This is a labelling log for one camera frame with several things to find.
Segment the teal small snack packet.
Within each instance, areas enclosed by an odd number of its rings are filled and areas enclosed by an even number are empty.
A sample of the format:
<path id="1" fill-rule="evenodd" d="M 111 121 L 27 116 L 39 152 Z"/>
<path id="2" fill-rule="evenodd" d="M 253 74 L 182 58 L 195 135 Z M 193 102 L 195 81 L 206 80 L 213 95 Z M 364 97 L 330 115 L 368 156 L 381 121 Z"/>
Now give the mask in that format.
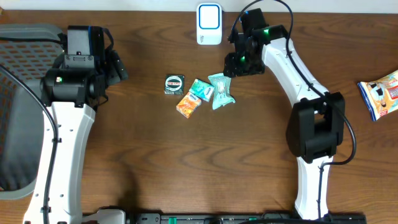
<path id="1" fill-rule="evenodd" d="M 229 103 L 235 103 L 235 99 L 230 95 L 231 78 L 224 76 L 222 73 L 210 75 L 208 77 L 211 84 L 214 86 L 213 95 L 213 110 Z"/>

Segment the teal gum box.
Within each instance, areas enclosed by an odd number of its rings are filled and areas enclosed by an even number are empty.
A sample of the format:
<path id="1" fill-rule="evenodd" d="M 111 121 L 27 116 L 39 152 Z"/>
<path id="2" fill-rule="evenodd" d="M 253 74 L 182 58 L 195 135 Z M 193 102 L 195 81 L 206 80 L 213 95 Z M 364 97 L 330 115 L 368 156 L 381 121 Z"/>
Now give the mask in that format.
<path id="1" fill-rule="evenodd" d="M 192 86 L 189 89 L 189 92 L 193 93 L 200 99 L 209 102 L 212 94 L 214 93 L 214 90 L 215 88 L 213 85 L 203 82 L 199 79 L 195 79 L 195 81 L 193 82 Z"/>

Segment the round black white container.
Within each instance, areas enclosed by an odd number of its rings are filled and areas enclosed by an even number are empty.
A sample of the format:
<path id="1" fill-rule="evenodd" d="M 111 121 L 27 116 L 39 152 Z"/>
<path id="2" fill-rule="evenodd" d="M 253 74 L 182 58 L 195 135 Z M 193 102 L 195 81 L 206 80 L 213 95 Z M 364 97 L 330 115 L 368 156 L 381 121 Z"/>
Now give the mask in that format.
<path id="1" fill-rule="evenodd" d="M 166 95 L 182 95 L 184 83 L 184 75 L 166 75 L 164 93 Z"/>

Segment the orange snack packet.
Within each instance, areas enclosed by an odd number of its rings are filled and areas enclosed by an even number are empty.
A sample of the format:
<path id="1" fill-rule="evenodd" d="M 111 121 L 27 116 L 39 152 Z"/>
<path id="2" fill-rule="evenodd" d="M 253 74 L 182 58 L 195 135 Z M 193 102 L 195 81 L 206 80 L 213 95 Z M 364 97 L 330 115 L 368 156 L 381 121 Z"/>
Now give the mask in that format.
<path id="1" fill-rule="evenodd" d="M 177 104 L 176 110 L 184 117 L 189 118 L 200 105 L 201 99 L 193 93 L 188 92 Z"/>

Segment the cream snack bag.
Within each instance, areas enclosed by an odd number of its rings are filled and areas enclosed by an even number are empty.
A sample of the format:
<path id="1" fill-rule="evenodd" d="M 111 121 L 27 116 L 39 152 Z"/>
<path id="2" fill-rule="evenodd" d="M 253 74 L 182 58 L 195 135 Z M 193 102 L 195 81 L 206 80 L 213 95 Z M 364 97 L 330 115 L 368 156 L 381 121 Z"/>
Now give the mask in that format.
<path id="1" fill-rule="evenodd" d="M 373 121 L 397 111 L 397 71 L 358 87 Z"/>

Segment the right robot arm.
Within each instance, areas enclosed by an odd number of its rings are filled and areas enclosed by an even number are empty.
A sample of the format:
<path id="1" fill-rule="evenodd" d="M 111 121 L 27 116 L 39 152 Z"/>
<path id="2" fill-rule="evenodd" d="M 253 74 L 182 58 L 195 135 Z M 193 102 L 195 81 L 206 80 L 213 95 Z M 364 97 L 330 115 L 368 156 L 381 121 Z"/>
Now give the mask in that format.
<path id="1" fill-rule="evenodd" d="M 283 25 L 270 26 L 260 9 L 243 12 L 237 21 L 243 30 L 233 30 L 228 38 L 235 51 L 225 57 L 223 73 L 234 78 L 269 69 L 274 74 L 292 106 L 286 140 L 298 164 L 295 211 L 304 220 L 324 220 L 328 207 L 322 186 L 328 182 L 326 164 L 343 140 L 344 98 L 310 73 Z"/>

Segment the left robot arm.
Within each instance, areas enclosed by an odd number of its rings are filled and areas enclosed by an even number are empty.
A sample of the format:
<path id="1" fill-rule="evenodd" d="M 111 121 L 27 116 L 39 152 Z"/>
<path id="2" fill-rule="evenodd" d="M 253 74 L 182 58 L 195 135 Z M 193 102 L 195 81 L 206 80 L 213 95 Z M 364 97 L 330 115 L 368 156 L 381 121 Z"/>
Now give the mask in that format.
<path id="1" fill-rule="evenodd" d="M 127 213 L 112 206 L 84 215 L 81 180 L 88 136 L 106 89 L 128 74 L 112 35 L 98 26 L 69 26 L 64 53 L 40 80 L 44 135 L 34 194 L 24 223 L 126 223 Z"/>

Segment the white barcode scanner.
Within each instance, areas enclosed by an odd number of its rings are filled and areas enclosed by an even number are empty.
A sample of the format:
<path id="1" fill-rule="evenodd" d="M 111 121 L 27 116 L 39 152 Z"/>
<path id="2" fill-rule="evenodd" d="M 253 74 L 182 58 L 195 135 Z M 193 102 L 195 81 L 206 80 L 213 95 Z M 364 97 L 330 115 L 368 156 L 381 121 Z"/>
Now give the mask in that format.
<path id="1" fill-rule="evenodd" d="M 219 45 L 222 39 L 222 7 L 215 2 L 204 2 L 197 6 L 197 44 Z"/>

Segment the grey plastic shopping basket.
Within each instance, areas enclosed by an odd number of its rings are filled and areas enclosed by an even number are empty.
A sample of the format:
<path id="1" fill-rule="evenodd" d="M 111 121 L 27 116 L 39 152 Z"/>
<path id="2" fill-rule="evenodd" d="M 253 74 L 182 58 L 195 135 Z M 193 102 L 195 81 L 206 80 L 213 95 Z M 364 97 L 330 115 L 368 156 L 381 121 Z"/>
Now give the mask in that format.
<path id="1" fill-rule="evenodd" d="M 39 168 L 44 135 L 42 109 L 10 71 L 36 94 L 40 79 L 63 52 L 56 44 L 62 30 L 50 24 L 3 24 L 1 36 L 1 200 L 31 194 Z"/>

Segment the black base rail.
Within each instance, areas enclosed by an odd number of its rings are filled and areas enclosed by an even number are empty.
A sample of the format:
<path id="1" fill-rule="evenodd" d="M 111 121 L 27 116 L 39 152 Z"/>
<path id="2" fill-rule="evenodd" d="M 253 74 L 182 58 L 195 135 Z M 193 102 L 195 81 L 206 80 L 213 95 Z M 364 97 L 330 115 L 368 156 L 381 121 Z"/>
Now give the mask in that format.
<path id="1" fill-rule="evenodd" d="M 131 214 L 122 210 L 99 210 L 82 219 L 83 223 L 129 224 L 240 224 L 240 223 L 311 223 L 288 213 L 271 212 L 263 215 L 162 215 L 159 213 Z"/>

